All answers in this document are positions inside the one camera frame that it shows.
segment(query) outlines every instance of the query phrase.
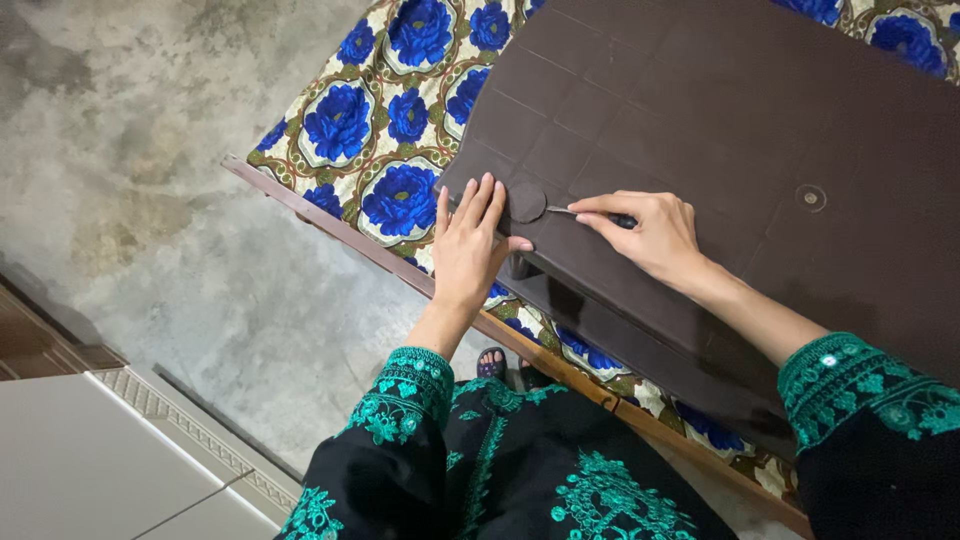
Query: floral bedsheet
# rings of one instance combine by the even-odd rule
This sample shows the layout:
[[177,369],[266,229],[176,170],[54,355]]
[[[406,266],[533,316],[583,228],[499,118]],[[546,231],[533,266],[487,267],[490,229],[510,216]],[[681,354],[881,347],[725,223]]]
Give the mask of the floral bedsheet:
[[[892,51],[934,77],[960,82],[955,2],[773,1]],[[432,186],[456,155],[473,102],[500,51],[543,2],[377,2],[250,152],[248,163],[432,274]],[[484,309],[797,504],[796,477],[788,465],[633,375],[499,283]]]

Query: knife handle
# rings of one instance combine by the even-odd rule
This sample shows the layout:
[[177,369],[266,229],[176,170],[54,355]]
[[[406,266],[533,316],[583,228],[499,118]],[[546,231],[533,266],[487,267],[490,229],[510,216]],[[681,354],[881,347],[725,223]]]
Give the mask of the knife handle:
[[614,225],[623,229],[632,229],[636,227],[636,219],[627,213],[611,213],[607,217],[613,221]]

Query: wooden bed frame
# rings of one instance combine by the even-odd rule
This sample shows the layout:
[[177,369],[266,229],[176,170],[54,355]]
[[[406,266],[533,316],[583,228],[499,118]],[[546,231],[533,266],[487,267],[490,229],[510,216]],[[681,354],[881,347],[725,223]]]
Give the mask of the wooden bed frame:
[[[433,298],[433,278],[383,249],[347,223],[316,207],[234,155],[225,156],[221,165],[253,187],[263,191],[267,196],[277,199],[284,206],[293,210],[300,220],[312,224],[317,229],[344,242],[364,257],[372,260],[377,266],[404,280],[423,296]],[[783,523],[803,538],[813,540],[810,524],[800,510],[737,473],[697,442],[676,433],[643,409],[621,400],[619,396],[595,384],[583,372],[530,341],[486,311],[481,310],[477,314],[476,320],[473,321],[473,327],[527,360],[544,374],[566,384],[610,410],[640,436],[656,440],[694,464],[705,474],[720,479],[731,486],[741,497],[761,508],[771,519]]]

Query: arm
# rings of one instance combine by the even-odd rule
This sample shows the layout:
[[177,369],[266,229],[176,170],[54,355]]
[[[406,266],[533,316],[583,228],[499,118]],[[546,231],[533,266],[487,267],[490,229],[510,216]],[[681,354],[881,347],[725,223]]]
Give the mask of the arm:
[[[782,366],[803,345],[828,334],[820,325],[753,290],[697,247],[694,210],[670,193],[618,191],[570,205],[620,254],[716,315]],[[627,231],[595,212],[629,213]]]
[[[855,335],[828,332],[708,260],[693,207],[672,194],[617,192],[569,208],[781,368],[801,499],[817,538],[957,536],[960,392]],[[598,213],[611,211],[631,214],[637,227],[620,229]]]
[[480,184],[470,181],[450,215],[442,190],[434,299],[344,429],[314,452],[303,495],[277,539],[447,536],[443,431],[453,392],[448,362],[503,259],[512,250],[533,249],[519,237],[492,249],[505,198],[503,184],[488,173]]

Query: hand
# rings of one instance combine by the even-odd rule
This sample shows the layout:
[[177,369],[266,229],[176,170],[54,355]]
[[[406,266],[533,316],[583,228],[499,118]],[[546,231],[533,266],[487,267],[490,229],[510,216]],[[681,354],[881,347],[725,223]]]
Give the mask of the hand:
[[493,175],[487,173],[479,185],[470,179],[457,212],[451,216],[446,209],[446,186],[441,189],[433,241],[435,304],[475,315],[507,255],[534,249],[530,240],[519,236],[511,236],[493,248],[493,231],[506,198],[503,183],[495,182]]
[[[578,212],[577,221],[602,234],[618,253],[680,292],[687,293],[714,266],[697,246],[693,206],[673,193],[617,191],[567,208]],[[630,214],[637,226],[620,228],[601,215],[609,212]]]

